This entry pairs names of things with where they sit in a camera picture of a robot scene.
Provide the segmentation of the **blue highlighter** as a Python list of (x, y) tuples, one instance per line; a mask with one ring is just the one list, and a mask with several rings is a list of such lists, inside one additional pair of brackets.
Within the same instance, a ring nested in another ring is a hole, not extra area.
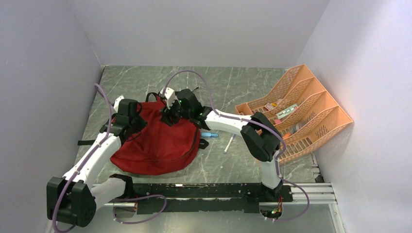
[(217, 138), (219, 137), (218, 133), (211, 133), (211, 132), (201, 132), (202, 138)]

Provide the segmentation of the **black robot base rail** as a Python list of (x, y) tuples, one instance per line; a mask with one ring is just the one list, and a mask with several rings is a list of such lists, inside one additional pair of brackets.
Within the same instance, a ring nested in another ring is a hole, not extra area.
[(301, 183), (298, 187), (282, 185), (277, 196), (267, 194), (259, 183), (136, 183), (138, 197), (149, 199), (114, 201), (106, 207), (136, 209), (137, 214), (164, 212), (242, 211), (273, 217), (286, 205), (336, 204), (329, 183)]

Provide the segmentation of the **blue white marker pen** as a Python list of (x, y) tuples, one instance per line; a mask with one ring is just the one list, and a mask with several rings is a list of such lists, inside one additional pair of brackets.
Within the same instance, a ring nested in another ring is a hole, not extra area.
[(233, 143), (235, 137), (236, 137), (235, 134), (232, 134), (232, 135), (231, 135), (231, 137), (230, 137), (230, 139), (229, 139), (229, 142), (228, 142), (228, 144), (226, 145), (226, 147), (225, 147), (225, 149), (224, 149), (224, 151), (223, 151), (224, 154), (226, 154), (226, 153), (229, 151), (229, 148), (230, 148), (231, 144)]

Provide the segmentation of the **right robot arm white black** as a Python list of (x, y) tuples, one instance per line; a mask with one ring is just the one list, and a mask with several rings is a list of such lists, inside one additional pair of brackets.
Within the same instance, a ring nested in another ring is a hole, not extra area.
[(260, 162), (262, 190), (277, 196), (283, 185), (278, 157), (281, 152), (281, 135), (263, 113), (253, 115), (229, 114), (202, 105), (189, 89), (174, 91), (163, 88), (160, 98), (165, 106), (161, 121), (169, 126), (185, 119), (199, 129), (225, 131), (240, 136), (250, 154)]

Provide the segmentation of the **red student backpack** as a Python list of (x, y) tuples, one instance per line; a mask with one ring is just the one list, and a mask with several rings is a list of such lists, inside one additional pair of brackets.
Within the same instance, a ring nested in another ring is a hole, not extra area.
[(109, 160), (124, 172), (162, 175), (179, 171), (208, 145), (199, 129), (187, 120), (171, 127), (161, 122), (165, 103), (158, 94), (154, 96), (155, 101), (141, 103), (139, 115), (147, 122), (146, 127), (132, 135)]

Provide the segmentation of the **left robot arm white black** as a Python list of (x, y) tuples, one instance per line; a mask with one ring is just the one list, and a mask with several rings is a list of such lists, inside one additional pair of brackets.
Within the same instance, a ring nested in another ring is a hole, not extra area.
[(139, 115), (140, 102), (119, 97), (114, 108), (116, 112), (102, 126), (87, 154), (63, 177), (53, 177), (47, 183), (47, 218), (54, 227), (57, 222), (85, 227), (106, 203), (136, 196), (132, 178), (126, 175), (114, 174), (93, 185), (110, 158), (147, 125)]

